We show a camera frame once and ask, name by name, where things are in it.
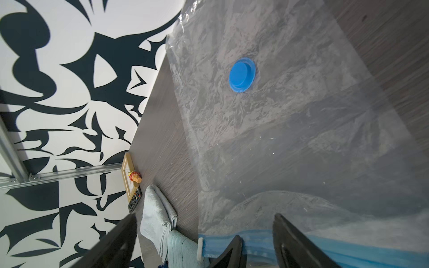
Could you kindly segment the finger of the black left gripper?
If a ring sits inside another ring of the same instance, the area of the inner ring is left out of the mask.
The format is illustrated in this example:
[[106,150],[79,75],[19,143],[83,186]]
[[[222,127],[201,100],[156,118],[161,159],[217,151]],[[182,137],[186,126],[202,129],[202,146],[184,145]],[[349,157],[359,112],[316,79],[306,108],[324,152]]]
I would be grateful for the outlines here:
[[208,268],[243,268],[243,239],[236,235],[226,250],[214,261],[210,263]]

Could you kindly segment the clear plastic vacuum bag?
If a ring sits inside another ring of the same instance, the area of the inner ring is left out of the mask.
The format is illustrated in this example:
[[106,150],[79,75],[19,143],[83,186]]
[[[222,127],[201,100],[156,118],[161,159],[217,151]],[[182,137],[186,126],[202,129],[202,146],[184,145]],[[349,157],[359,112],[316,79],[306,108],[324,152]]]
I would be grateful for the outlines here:
[[204,257],[276,265],[281,214],[343,268],[428,267],[428,157],[325,1],[187,1],[166,51]]

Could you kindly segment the grey towel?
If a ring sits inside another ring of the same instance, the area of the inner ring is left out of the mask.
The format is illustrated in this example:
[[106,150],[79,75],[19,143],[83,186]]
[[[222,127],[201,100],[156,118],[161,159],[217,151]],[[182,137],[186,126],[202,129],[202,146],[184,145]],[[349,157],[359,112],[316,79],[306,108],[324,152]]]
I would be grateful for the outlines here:
[[168,257],[168,237],[176,229],[178,215],[156,185],[145,191],[140,233],[155,246],[162,262]]

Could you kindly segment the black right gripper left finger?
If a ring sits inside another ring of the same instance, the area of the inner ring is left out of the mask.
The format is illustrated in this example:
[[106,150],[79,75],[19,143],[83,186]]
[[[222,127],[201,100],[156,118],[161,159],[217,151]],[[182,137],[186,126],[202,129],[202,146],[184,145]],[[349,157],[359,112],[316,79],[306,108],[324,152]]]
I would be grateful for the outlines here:
[[99,243],[75,264],[74,268],[128,268],[137,238],[135,214],[127,215]]

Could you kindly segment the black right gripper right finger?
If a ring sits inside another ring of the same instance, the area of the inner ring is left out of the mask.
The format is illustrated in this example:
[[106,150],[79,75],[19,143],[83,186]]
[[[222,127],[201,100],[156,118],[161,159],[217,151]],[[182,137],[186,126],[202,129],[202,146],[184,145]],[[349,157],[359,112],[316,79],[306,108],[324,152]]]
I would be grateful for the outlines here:
[[280,268],[338,268],[320,248],[283,215],[273,222],[273,244]]

